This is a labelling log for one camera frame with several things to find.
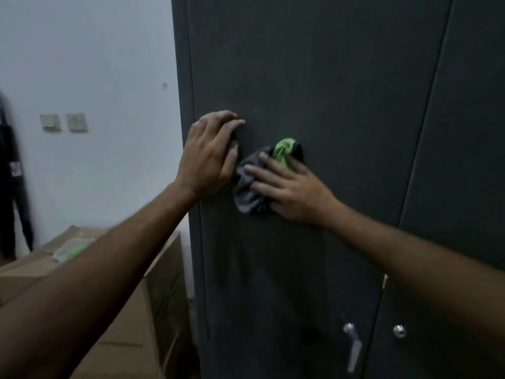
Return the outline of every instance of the cardboard box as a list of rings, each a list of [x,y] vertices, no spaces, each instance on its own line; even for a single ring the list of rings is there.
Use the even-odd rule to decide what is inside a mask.
[[[98,237],[104,232],[70,227],[44,245],[37,259],[0,273],[0,303],[8,303],[64,265],[50,254],[68,239]],[[177,356],[190,346],[182,247],[179,232],[174,232],[72,378],[171,378]]]

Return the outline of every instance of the cabinet door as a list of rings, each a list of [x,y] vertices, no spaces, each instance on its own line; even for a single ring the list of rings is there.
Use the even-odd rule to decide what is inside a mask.
[[[196,118],[239,113],[244,155],[296,138],[340,199],[398,223],[448,0],[173,4],[176,30],[178,18],[189,25],[190,50],[183,34],[176,42],[178,57],[191,56]],[[345,375],[342,328],[354,323],[366,350],[382,274],[320,229],[239,214],[231,194],[206,197],[191,218],[203,376]]]
[[[401,228],[505,269],[505,0],[454,0]],[[497,352],[394,281],[365,377],[503,378]],[[402,325],[405,338],[393,327]]]

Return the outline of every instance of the electrical outlet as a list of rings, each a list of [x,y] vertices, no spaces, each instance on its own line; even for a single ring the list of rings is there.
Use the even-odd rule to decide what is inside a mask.
[[[41,114],[41,124],[44,131],[61,131],[58,114]]]
[[[86,116],[84,113],[67,114],[67,127],[72,132],[86,132],[88,125],[86,124]]]

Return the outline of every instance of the left hand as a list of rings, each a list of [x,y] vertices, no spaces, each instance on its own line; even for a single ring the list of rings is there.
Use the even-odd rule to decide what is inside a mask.
[[[174,183],[199,197],[223,187],[233,175],[238,157],[238,143],[228,143],[233,131],[244,123],[229,110],[208,113],[196,121],[189,130]]]

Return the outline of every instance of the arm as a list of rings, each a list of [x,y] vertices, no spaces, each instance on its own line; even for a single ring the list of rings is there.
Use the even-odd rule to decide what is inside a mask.
[[[392,278],[505,345],[504,272],[359,214],[294,159],[297,173],[266,154],[262,159],[276,174],[257,167],[246,170],[263,181],[252,188],[277,201],[273,210],[334,231]]]
[[[0,377],[64,378],[126,303],[200,196],[231,177],[243,124],[229,111],[193,124],[173,183],[53,274],[0,309]]]

